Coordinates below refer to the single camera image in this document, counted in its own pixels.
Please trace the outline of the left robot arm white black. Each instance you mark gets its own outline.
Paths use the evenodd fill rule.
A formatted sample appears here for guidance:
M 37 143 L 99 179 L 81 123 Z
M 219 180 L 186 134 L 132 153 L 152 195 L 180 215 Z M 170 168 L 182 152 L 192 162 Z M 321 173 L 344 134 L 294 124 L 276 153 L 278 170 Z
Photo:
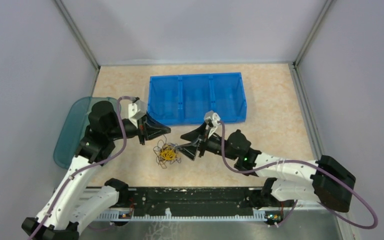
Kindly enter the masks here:
M 96 102 L 88 115 L 89 124 L 73 155 L 71 164 L 52 197 L 35 217 L 27 217 L 22 229 L 31 240 L 77 240 L 102 212 L 111 207 L 134 208 L 127 183 L 111 178 L 86 202 L 78 201 L 91 178 L 116 158 L 115 141 L 138 138 L 146 141 L 169 134 L 170 127 L 153 119 L 146 104 L 130 97 L 128 118 L 121 106 L 110 101 Z

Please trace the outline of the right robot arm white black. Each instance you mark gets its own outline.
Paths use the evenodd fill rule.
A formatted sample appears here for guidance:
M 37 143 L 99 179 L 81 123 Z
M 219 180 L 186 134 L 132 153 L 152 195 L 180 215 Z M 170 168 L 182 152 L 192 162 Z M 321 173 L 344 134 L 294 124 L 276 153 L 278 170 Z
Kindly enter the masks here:
M 314 201 L 330 210 L 347 213 L 350 209 L 356 178 L 329 155 L 320 159 L 300 161 L 284 159 L 253 149 L 251 142 L 238 129 L 221 136 L 216 127 L 203 123 L 181 135 L 187 143 L 178 150 L 194 160 L 206 152 L 234 160 L 235 171 L 246 176 L 266 178 L 261 199 L 267 206 L 289 200 Z

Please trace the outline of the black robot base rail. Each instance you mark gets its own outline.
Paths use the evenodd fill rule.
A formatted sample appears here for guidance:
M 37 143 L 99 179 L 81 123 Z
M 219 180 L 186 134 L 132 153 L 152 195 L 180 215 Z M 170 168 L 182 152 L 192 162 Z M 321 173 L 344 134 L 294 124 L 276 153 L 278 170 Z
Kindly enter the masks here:
M 120 207 L 104 210 L 99 222 L 266 222 L 288 211 L 260 187 L 130 187 Z

